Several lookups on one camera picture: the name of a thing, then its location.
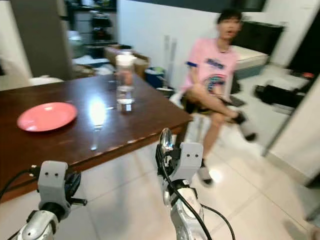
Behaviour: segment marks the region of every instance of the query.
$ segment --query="blue sleeve trim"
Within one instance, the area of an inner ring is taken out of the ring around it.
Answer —
[[[197,64],[195,64],[193,62],[190,62],[190,61],[187,61],[186,64],[191,66],[191,67],[197,67],[198,66]]]

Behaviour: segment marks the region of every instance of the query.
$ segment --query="blue bin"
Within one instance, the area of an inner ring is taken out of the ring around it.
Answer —
[[[152,87],[156,88],[162,88],[163,82],[158,77],[165,77],[165,70],[161,67],[149,67],[145,71],[145,80],[148,84],[150,84]]]

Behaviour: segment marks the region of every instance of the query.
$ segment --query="knee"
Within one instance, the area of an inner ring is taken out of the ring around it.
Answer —
[[[225,123],[225,116],[221,113],[213,113],[211,116],[211,125],[216,128],[221,128]]]
[[[195,96],[197,99],[201,98],[201,96],[206,94],[205,86],[199,83],[194,84],[190,90],[192,95]]]

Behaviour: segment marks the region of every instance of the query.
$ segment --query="pink plate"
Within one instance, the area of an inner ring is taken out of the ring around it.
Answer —
[[[29,132],[44,132],[58,129],[77,116],[75,106],[65,102],[50,102],[34,106],[22,113],[17,125]]]

